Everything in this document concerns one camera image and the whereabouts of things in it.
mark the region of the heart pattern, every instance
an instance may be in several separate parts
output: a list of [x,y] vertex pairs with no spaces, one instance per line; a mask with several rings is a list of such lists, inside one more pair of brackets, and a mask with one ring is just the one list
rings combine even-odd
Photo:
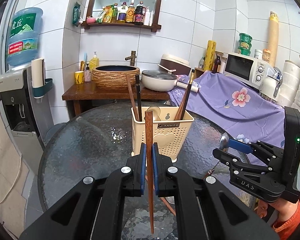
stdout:
[[173,133],[168,133],[166,135],[156,134],[153,137],[153,142],[158,143],[158,148],[162,149],[172,143],[175,138],[176,136]]

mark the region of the orange sleeve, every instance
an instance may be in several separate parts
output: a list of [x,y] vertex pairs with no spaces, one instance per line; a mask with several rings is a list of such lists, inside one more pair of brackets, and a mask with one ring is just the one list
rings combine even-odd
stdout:
[[286,240],[293,233],[300,223],[300,202],[294,215],[286,222],[277,221],[272,228],[280,237],[280,240]]

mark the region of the human hand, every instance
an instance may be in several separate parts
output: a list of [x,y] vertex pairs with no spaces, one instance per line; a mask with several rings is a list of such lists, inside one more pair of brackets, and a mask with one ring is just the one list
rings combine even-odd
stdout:
[[260,218],[263,218],[267,215],[268,206],[274,207],[279,211],[278,221],[285,222],[288,221],[296,212],[298,208],[298,203],[291,203],[283,198],[279,198],[277,201],[273,203],[266,203],[262,200],[258,202],[257,215]]

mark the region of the stacked green tubs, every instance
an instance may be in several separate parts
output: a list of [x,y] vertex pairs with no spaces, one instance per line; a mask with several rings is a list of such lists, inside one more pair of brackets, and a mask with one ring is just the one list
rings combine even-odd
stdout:
[[252,37],[245,34],[239,33],[239,47],[238,53],[246,56],[250,56],[250,49],[251,49],[251,41]]

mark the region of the wooden counter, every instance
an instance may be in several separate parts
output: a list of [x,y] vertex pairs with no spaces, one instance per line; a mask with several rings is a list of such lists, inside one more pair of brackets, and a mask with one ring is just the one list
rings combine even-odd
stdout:
[[[169,100],[167,92],[157,92],[144,87],[141,87],[141,100]],[[137,99],[136,87],[132,86],[134,98]],[[62,100],[73,101],[75,115],[81,114],[81,100],[92,99],[130,99],[128,89],[125,90],[103,90],[98,88],[94,82],[85,82],[83,84],[74,84],[63,95]]]

